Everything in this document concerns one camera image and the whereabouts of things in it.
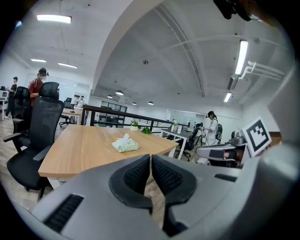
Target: wooden floor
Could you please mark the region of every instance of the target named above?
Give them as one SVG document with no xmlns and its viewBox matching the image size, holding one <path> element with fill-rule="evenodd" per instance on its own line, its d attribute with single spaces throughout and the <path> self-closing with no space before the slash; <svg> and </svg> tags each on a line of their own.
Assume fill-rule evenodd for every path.
<svg viewBox="0 0 300 240">
<path fill-rule="evenodd" d="M 62 128 L 59 126 L 56 129 L 55 139 L 61 134 L 66 125 Z M 37 204 L 38 192 L 30 190 L 27 192 L 22 185 L 17 183 L 10 175 L 6 168 L 6 162 L 17 153 L 12 141 L 4 143 L 2 138 L 13 133 L 13 123 L 11 118 L 7 118 L 4 121 L 0 120 L 0 181 L 5 188 L 11 201 L 22 205 L 27 210 L 31 211 Z M 198 156 L 195 154 L 195 149 L 191 151 L 191 164 L 195 164 L 198 160 Z M 187 161 L 187 158 L 182 155 L 181 161 Z M 47 187 L 45 189 L 44 196 L 51 192 L 52 189 Z M 145 188 L 146 197 L 151 198 L 153 204 L 152 217 L 153 220 L 161 228 L 163 225 L 164 211 L 165 211 L 165 198 L 160 191 L 158 185 L 154 181 L 152 175 L 150 175 Z"/>
</svg>

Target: black cap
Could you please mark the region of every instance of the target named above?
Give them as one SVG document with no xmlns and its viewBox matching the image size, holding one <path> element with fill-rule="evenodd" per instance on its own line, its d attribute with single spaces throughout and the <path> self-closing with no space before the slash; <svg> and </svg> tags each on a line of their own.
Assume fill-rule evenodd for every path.
<svg viewBox="0 0 300 240">
<path fill-rule="evenodd" d="M 214 111 L 209 111 L 209 113 L 206 115 L 206 118 L 209 118 L 212 114 L 215 114 Z"/>
<path fill-rule="evenodd" d="M 38 71 L 38 73 L 40 73 L 41 76 L 46 76 L 47 70 L 46 70 L 46 68 L 42 67 L 42 68 Z"/>
</svg>

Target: table top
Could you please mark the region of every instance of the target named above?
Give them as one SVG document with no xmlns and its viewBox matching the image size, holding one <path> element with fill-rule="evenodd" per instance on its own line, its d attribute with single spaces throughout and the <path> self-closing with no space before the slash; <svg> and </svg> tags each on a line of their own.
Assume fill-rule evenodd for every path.
<svg viewBox="0 0 300 240">
<path fill-rule="evenodd" d="M 177 136 L 181 136 L 181 137 L 185 137 L 185 138 L 189 138 L 192 135 L 191 133 L 183 132 L 183 131 L 181 131 L 181 133 L 178 134 L 177 131 L 172 132 L 170 129 L 163 129 L 163 131 L 166 132 L 166 133 L 169 133 L 171 135 L 177 135 Z"/>
<path fill-rule="evenodd" d="M 125 133 L 139 149 L 119 153 L 112 142 Z M 70 178 L 84 170 L 144 154 L 164 154 L 178 143 L 157 135 L 132 132 L 125 128 L 90 127 L 69 124 L 47 153 L 38 173 L 42 177 Z"/>
<path fill-rule="evenodd" d="M 81 109 L 74 109 L 75 112 L 71 112 L 72 109 L 69 108 L 64 108 L 64 110 L 62 110 L 62 114 L 69 114 L 69 115 L 74 115 L 74 116 L 78 116 L 81 115 L 83 113 L 83 110 Z"/>
</svg>

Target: small plant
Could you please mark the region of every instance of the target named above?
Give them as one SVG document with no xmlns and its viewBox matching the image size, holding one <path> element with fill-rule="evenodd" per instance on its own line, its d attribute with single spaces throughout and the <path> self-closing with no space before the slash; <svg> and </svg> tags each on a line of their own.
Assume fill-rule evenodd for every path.
<svg viewBox="0 0 300 240">
<path fill-rule="evenodd" d="M 150 128 L 148 128 L 148 127 L 144 127 L 144 129 L 142 130 L 142 133 L 152 134 Z"/>
<path fill-rule="evenodd" d="M 138 126 L 139 126 L 139 123 L 138 123 L 137 121 L 135 121 L 135 120 L 132 120 L 132 121 L 131 121 L 131 126 L 133 126 L 133 127 L 138 127 Z"/>
</svg>

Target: arched ceiling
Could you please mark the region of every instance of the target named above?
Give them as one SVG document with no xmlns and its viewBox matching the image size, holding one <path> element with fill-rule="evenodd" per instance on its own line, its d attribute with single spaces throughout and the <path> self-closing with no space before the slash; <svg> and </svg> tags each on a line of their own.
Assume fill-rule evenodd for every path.
<svg viewBox="0 0 300 240">
<path fill-rule="evenodd" d="M 39 22 L 38 14 L 69 15 L 72 23 Z M 226 20 L 212 0 L 41 0 L 22 22 L 8 47 L 27 67 L 45 59 L 46 68 L 86 76 L 96 96 L 124 91 L 129 104 L 222 103 L 241 39 L 249 41 L 244 67 L 250 60 L 286 72 L 291 64 L 279 30 L 237 15 Z M 228 104 L 243 104 L 262 87 L 264 78 L 247 76 Z"/>
</svg>

